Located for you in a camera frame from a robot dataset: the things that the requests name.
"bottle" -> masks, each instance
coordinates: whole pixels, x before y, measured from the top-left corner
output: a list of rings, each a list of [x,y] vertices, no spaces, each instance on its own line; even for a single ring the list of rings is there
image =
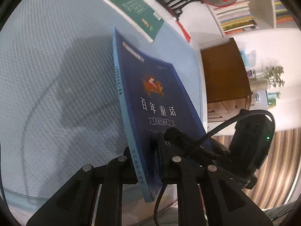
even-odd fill
[[[268,100],[268,108],[272,109],[276,106],[276,99],[272,98]]]
[[[280,98],[280,92],[268,92],[268,99]]]

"potted plant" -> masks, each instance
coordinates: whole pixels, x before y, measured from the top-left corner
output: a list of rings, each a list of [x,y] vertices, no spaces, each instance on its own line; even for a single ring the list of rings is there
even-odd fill
[[[264,79],[269,79],[270,83],[273,87],[283,87],[284,80],[280,78],[280,76],[284,73],[282,66],[272,66],[271,68],[267,68],[268,70],[262,76]]]

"book cover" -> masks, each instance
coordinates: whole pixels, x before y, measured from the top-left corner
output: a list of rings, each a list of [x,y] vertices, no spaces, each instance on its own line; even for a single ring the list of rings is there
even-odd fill
[[[116,29],[113,57],[128,146],[144,199],[151,202],[162,187],[155,158],[158,133],[176,127],[197,140],[206,132],[172,64],[139,52]],[[211,150],[210,142],[204,147]]]
[[[152,42],[164,20],[143,0],[103,0],[131,25],[133,25],[149,42]]]
[[[246,28],[246,27],[250,27],[253,26],[253,20],[246,20],[246,21],[241,21],[238,23],[234,23],[231,25],[227,25],[227,26],[223,26],[223,29],[225,32],[229,32],[229,31],[233,31],[236,29],[242,29],[242,28]]]

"bookshelf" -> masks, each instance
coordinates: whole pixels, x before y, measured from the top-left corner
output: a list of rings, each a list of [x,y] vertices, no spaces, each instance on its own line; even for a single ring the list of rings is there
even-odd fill
[[[277,16],[279,16],[279,9],[282,4],[275,6],[276,0],[247,0],[249,3],[249,10],[253,16],[253,20],[258,26],[252,27],[251,30],[237,30],[233,31],[233,34],[250,32],[255,30],[272,29],[272,28],[298,28],[294,20],[288,20],[285,22],[277,22]],[[217,21],[221,20],[221,17],[216,16]]]

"black cable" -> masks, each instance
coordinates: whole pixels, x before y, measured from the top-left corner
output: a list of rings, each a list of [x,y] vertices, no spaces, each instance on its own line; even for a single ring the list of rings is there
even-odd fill
[[[252,115],[267,115],[271,118],[272,122],[274,123],[274,128],[273,128],[273,132],[275,132],[275,119],[273,117],[273,115],[265,110],[253,110],[253,111],[249,111],[247,113],[242,113],[242,114],[238,114],[237,116],[234,116],[230,119],[228,119],[227,121],[223,122],[222,124],[218,125],[216,128],[212,129],[210,132],[208,132],[207,134],[205,134],[203,137],[201,137],[198,141],[196,141],[194,144],[192,144],[188,151],[184,154],[184,158],[186,158],[187,156],[189,156],[191,154],[191,152],[193,152],[197,147],[201,146],[203,144],[203,142],[205,142],[208,138],[212,137],[214,134],[218,133],[220,130],[224,129],[225,127],[229,126],[230,124],[239,121],[243,118],[252,116]]]
[[[157,198],[157,201],[156,201],[156,204],[155,204],[155,208],[154,208],[154,222],[155,222],[155,225],[156,226],[160,226],[159,223],[158,223],[158,218],[157,218],[157,213],[158,213],[158,208],[159,208],[159,204],[160,204],[160,201],[162,199],[162,196],[164,194],[164,191],[167,187],[167,184],[163,184],[162,185],[162,188],[159,192],[159,195],[158,195],[158,198]]]
[[[3,189],[3,184],[2,184],[2,176],[1,176],[1,142],[0,142],[0,190],[1,190],[1,194],[2,194],[2,199],[5,202],[6,206],[8,207],[6,197],[4,194],[4,189]]]

